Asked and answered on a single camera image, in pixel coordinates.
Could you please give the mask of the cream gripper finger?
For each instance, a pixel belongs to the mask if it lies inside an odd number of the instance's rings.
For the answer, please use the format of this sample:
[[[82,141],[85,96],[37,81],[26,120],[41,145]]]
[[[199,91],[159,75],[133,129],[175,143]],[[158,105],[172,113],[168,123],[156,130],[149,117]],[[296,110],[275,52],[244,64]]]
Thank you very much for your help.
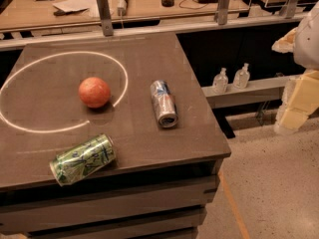
[[[282,102],[291,111],[313,114],[319,108],[319,71],[306,70],[298,77],[290,77]]]
[[[302,127],[307,119],[308,115],[280,107],[276,115],[274,131],[278,134],[292,134]]]

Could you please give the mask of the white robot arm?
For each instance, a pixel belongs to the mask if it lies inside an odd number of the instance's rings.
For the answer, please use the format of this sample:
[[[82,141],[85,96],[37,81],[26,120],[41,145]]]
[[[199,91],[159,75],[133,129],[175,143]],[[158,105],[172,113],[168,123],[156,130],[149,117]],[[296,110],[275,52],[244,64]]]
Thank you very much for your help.
[[[294,62],[305,69],[301,76],[289,78],[276,115],[274,130],[290,134],[319,109],[319,2],[296,28],[273,44],[272,50],[292,53]]]

